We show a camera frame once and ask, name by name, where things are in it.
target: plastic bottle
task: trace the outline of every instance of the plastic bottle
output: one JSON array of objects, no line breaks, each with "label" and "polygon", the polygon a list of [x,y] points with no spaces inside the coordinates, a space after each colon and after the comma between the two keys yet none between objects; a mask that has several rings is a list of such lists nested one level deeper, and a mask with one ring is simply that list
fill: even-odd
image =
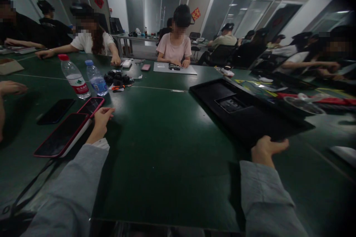
[{"label": "plastic bottle", "polygon": [[87,65],[86,73],[88,75],[88,79],[96,94],[99,96],[106,95],[108,93],[108,87],[99,69],[94,66],[94,63],[91,60],[86,60],[85,64]]},{"label": "plastic bottle", "polygon": [[61,60],[60,64],[63,74],[69,81],[69,84],[73,87],[77,97],[80,99],[88,98],[90,96],[89,88],[77,66],[69,60],[69,57],[66,54],[59,54],[58,57]]}]

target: red decoration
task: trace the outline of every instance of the red decoration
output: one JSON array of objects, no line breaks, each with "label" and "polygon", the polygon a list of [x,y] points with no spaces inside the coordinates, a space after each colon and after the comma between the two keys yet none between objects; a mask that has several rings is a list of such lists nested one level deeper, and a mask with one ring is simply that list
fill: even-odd
[{"label": "red decoration", "polygon": [[103,0],[94,0],[94,2],[97,4],[97,6],[101,9],[104,5],[104,1]]},{"label": "red decoration", "polygon": [[197,7],[197,8],[193,11],[192,17],[193,17],[194,21],[196,21],[200,16],[201,16],[201,14],[200,14],[199,8]]}]

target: black smartphone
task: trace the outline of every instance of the black smartphone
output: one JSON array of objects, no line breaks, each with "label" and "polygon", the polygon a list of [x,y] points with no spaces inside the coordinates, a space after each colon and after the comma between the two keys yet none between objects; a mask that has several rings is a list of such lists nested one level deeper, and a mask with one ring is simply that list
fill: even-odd
[{"label": "black smartphone", "polygon": [[38,121],[38,125],[56,124],[67,113],[69,108],[74,104],[74,99],[59,100],[50,108]]},{"label": "black smartphone", "polygon": [[70,114],[34,152],[35,157],[59,157],[88,121],[88,114]]}]

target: electronic device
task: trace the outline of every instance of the electronic device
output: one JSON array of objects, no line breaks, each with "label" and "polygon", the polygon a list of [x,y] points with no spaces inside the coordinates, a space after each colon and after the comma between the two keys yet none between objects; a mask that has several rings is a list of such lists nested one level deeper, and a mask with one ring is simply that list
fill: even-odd
[{"label": "electronic device", "polygon": [[110,21],[110,28],[111,28],[111,34],[122,34],[124,33],[120,20],[118,18],[109,18]]},{"label": "electronic device", "polygon": [[61,99],[54,104],[38,121],[38,125],[56,124],[74,104],[74,99]]},{"label": "electronic device", "polygon": [[88,114],[91,119],[94,117],[95,112],[103,105],[105,99],[102,97],[92,97],[90,98],[77,113]]},{"label": "electronic device", "polygon": [[169,69],[170,70],[181,70],[180,66],[176,64],[169,63]]},{"label": "electronic device", "polygon": [[279,141],[314,128],[227,78],[192,86],[190,91],[249,149],[264,135]]},{"label": "electronic device", "polygon": [[64,157],[92,121],[88,114],[70,114],[36,149],[35,157]]},{"label": "electronic device", "polygon": [[122,63],[122,67],[129,68],[132,65],[132,61],[127,59]]}]

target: phone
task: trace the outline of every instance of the phone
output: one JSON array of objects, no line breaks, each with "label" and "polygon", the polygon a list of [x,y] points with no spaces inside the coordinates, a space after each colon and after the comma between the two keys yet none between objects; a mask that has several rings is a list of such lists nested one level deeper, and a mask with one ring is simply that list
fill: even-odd
[{"label": "phone", "polygon": [[38,121],[38,125],[56,124],[74,104],[74,99],[61,99],[50,108]]},{"label": "phone", "polygon": [[181,70],[181,68],[178,65],[172,64],[172,63],[169,63],[169,69],[171,69],[171,70]]},{"label": "phone", "polygon": [[103,105],[104,101],[105,99],[102,97],[92,97],[79,109],[78,113],[88,114],[91,119],[94,117],[95,112]]},{"label": "phone", "polygon": [[90,125],[88,122],[91,122],[88,114],[70,114],[36,149],[33,155],[35,157],[60,157],[68,153],[75,144],[74,140],[78,140]]}]

